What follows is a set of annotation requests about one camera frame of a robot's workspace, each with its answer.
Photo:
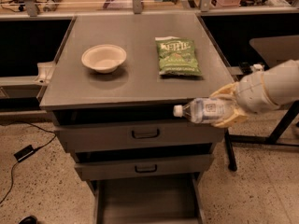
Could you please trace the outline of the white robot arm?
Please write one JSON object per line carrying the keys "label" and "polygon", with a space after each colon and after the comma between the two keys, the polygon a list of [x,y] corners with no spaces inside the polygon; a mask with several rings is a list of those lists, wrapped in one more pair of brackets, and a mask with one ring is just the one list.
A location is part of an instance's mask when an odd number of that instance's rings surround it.
{"label": "white robot arm", "polygon": [[233,102],[233,113],[213,123],[228,128],[250,114],[262,114],[299,99],[299,61],[288,60],[267,71],[256,71],[214,91],[211,97]]}

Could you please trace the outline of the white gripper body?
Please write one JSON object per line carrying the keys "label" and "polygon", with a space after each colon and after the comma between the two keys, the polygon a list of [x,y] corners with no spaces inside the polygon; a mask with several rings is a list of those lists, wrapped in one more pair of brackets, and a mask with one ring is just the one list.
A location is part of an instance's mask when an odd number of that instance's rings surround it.
{"label": "white gripper body", "polygon": [[265,113],[276,109],[265,87],[263,72],[242,77],[235,86],[235,99],[249,113]]}

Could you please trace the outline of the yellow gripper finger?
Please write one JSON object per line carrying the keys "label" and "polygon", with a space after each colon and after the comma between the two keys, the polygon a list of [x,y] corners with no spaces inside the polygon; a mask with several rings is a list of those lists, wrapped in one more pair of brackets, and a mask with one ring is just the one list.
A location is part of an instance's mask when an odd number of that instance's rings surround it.
{"label": "yellow gripper finger", "polygon": [[235,90],[236,86],[238,85],[237,82],[227,84],[217,91],[214,91],[210,98],[219,98],[219,99],[234,99],[235,98]]}
{"label": "yellow gripper finger", "polygon": [[241,108],[234,108],[233,113],[227,118],[221,118],[212,123],[213,127],[216,128],[229,128],[237,123],[244,122],[248,118],[247,113]]}

